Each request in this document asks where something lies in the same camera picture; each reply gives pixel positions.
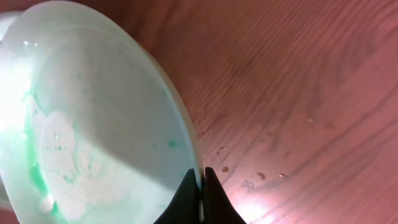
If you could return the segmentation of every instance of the table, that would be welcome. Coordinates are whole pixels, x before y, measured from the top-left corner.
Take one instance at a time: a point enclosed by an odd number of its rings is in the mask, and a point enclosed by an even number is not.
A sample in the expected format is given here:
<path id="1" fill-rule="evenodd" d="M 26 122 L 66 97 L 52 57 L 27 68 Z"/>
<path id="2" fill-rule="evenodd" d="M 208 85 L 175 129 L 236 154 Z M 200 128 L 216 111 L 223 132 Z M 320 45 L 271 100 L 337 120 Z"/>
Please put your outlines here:
<path id="1" fill-rule="evenodd" d="M 398 223 L 398 1 L 80 2 L 161 64 L 248 223 Z"/>

